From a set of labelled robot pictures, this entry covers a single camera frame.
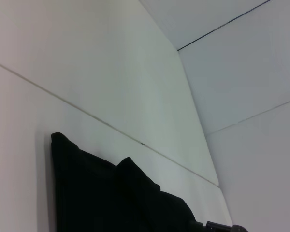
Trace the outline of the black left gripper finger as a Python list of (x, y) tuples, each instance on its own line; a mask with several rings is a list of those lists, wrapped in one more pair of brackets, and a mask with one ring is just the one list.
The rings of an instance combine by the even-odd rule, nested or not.
[(189, 232), (248, 232), (248, 230), (239, 225), (222, 225), (208, 221), (205, 225), (200, 222), (191, 221), (189, 223)]

